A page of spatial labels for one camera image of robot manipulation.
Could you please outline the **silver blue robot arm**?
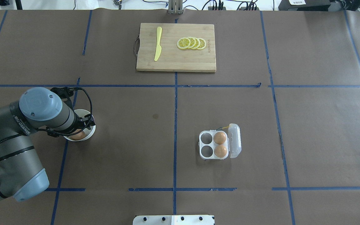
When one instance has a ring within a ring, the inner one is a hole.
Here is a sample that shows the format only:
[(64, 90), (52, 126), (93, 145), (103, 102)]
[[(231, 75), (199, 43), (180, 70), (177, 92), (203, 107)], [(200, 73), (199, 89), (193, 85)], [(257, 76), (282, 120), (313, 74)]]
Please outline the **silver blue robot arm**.
[(31, 135), (45, 132), (78, 142), (89, 139), (96, 125), (93, 110), (75, 110), (71, 96), (81, 87), (34, 87), (18, 101), (0, 108), (0, 201), (26, 201), (49, 187)]

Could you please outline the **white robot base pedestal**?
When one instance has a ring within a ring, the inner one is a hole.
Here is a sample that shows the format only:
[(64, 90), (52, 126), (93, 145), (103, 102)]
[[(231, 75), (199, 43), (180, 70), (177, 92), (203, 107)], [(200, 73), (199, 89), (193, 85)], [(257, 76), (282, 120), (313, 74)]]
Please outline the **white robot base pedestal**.
[(133, 225), (214, 225), (214, 215), (139, 215)]

